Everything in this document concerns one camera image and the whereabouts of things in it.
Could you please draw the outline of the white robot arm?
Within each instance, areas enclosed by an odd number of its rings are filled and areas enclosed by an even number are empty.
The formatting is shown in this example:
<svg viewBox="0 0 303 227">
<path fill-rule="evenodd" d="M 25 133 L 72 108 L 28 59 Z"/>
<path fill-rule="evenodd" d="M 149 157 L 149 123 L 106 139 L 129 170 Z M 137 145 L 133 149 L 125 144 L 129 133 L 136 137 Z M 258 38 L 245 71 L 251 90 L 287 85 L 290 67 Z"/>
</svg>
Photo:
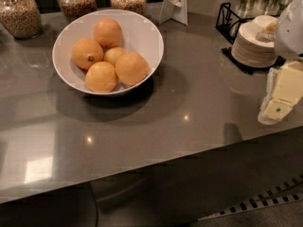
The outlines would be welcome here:
<svg viewBox="0 0 303 227">
<path fill-rule="evenodd" d="M 275 52 L 285 62 L 268 73 L 267 95 L 258 114 L 264 125 L 282 121 L 303 97 L 303 0 L 293 0 L 280 14 Z"/>
</svg>

